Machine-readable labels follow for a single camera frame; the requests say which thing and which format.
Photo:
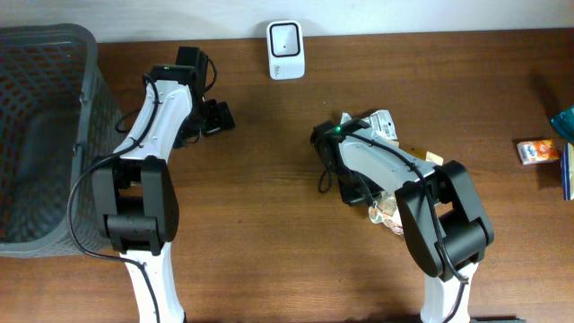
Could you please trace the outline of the beige PanTree snack pouch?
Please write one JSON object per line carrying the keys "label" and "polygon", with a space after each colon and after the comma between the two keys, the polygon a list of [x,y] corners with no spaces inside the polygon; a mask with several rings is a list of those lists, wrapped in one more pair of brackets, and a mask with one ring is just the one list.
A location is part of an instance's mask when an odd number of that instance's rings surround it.
{"label": "beige PanTree snack pouch", "polygon": [[[412,156],[436,165],[442,165],[444,159],[436,153],[419,149],[398,141],[388,140],[390,144],[404,150]],[[375,199],[376,204],[369,207],[369,219],[375,224],[384,224],[394,234],[404,236],[404,229],[394,195],[384,191]]]}

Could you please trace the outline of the silver foil snack packet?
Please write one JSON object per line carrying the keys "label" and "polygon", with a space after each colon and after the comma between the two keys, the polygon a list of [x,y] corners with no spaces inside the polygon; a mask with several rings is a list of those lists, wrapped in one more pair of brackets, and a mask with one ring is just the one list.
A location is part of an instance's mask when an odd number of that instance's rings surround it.
{"label": "silver foil snack packet", "polygon": [[369,139],[398,140],[394,121],[386,109],[376,110],[367,117],[352,117],[344,112],[340,124],[335,129],[338,132],[353,133]]}

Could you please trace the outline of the small orange snack packet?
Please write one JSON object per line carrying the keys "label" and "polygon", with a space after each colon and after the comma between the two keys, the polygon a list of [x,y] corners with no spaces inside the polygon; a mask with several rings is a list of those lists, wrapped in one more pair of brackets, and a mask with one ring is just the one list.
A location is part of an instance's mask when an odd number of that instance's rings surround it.
{"label": "small orange snack packet", "polygon": [[555,162],[561,156],[552,139],[519,142],[517,152],[523,165]]}

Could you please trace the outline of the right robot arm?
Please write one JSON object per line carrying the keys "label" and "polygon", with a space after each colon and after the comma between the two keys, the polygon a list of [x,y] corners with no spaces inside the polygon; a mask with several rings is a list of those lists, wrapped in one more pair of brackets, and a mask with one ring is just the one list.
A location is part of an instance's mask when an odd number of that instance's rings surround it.
{"label": "right robot arm", "polygon": [[365,121],[314,127],[310,143],[343,202],[374,206],[392,194],[404,241],[425,278],[422,322],[469,322],[471,282],[494,230],[466,168],[437,165],[382,138]]}

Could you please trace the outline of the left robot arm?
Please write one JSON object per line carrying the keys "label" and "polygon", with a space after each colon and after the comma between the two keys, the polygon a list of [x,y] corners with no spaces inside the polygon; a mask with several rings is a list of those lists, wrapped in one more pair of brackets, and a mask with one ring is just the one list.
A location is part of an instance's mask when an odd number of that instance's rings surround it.
{"label": "left robot arm", "polygon": [[90,171],[99,230],[126,265],[142,322],[187,319],[171,261],[179,207],[168,162],[173,150],[235,127],[226,102],[205,98],[216,74],[195,47],[179,48],[173,65],[155,65],[126,138]]}

